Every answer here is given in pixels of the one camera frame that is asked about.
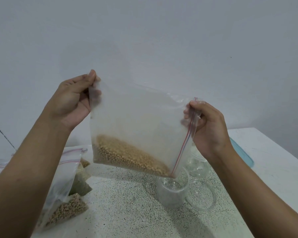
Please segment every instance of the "transparent bag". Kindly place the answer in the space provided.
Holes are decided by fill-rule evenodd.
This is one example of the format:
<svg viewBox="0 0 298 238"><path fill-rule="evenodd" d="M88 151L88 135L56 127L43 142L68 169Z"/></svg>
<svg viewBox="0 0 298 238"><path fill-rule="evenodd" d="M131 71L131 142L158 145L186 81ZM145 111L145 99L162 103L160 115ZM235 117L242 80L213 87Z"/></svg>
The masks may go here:
<svg viewBox="0 0 298 238"><path fill-rule="evenodd" d="M51 187L46 197L42 212L36 224L35 231L41 231L47 223L49 217L64 202L68 200L67 196L71 190L74 176L78 164L81 160L82 148L67 147L64 148L60 162L56 169ZM0 173L9 163L10 159L0 159Z"/></svg>
<svg viewBox="0 0 298 238"><path fill-rule="evenodd" d="M192 98L111 79L95 82L89 94L94 163L162 177L179 174L199 120L193 109L187 125L183 120Z"/></svg>

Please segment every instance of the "right hand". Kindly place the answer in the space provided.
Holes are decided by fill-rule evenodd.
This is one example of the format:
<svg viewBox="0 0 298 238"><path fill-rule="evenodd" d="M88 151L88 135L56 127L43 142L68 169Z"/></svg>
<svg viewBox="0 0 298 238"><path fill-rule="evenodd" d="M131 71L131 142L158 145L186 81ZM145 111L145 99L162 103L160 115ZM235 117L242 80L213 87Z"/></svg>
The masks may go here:
<svg viewBox="0 0 298 238"><path fill-rule="evenodd" d="M185 119L189 119L190 107L202 112L193 142L203 157L212 162L234 152L223 114L204 101L191 101L183 111Z"/></svg>

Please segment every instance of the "clear plastic jar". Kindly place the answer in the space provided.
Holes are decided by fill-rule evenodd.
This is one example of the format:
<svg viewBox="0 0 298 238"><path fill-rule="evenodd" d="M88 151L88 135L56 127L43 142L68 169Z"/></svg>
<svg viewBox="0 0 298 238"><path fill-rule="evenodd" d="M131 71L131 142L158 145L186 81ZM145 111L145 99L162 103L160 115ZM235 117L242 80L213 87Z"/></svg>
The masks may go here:
<svg viewBox="0 0 298 238"><path fill-rule="evenodd" d="M204 178L210 172L211 165L201 155L195 144L192 143L191 156L188 158L185 167L191 176L196 178Z"/></svg>

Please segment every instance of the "left hand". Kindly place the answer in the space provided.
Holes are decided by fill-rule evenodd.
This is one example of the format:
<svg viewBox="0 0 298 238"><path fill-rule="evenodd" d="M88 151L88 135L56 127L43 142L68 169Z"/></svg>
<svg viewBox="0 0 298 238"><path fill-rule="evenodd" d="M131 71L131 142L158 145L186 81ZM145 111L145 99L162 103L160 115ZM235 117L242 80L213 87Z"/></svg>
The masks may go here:
<svg viewBox="0 0 298 238"><path fill-rule="evenodd" d="M63 81L46 104L42 116L72 131L90 113L88 87L100 81L94 70Z"/></svg>

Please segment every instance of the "speckled countertop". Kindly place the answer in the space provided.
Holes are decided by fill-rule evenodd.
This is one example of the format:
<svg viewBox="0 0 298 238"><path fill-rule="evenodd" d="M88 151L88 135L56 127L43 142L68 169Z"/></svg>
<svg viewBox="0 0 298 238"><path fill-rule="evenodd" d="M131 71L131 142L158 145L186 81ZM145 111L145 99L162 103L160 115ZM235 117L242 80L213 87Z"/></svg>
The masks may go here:
<svg viewBox="0 0 298 238"><path fill-rule="evenodd" d="M298 160L254 128L230 136L252 157L253 170L298 212ZM84 154L92 161L92 150ZM253 237L214 171L204 178L217 203L198 212L187 202L168 210L156 199L156 177L92 164L87 180L93 190L83 197L89 210L37 237Z"/></svg>

